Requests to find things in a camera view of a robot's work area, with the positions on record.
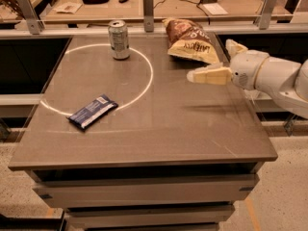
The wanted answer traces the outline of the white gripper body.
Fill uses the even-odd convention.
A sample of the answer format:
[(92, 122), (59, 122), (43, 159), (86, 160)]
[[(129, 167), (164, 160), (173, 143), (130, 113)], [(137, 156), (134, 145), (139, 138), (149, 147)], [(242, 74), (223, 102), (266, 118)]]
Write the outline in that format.
[(232, 82), (244, 90), (254, 90), (257, 72), (270, 55), (257, 50), (247, 50), (231, 59)]

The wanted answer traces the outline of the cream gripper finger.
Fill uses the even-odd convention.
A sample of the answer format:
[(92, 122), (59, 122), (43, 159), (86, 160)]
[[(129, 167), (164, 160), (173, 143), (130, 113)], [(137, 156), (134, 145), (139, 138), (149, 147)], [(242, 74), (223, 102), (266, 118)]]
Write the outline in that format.
[(187, 79), (197, 84), (226, 85), (232, 79), (232, 71), (222, 63), (209, 64), (191, 70), (187, 74)]
[(243, 53), (248, 50), (248, 48), (232, 39), (228, 39), (225, 42), (225, 48), (230, 56), (230, 58), (234, 58), (237, 54)]

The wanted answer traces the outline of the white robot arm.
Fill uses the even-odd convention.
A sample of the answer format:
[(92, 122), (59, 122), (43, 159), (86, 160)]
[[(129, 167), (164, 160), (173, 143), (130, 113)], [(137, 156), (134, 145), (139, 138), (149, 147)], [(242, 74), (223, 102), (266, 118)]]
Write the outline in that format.
[(192, 83), (226, 85), (232, 82), (244, 90), (258, 90), (286, 111), (308, 118), (308, 61), (303, 64), (248, 49), (232, 39), (226, 41), (230, 65), (210, 64), (191, 70)]

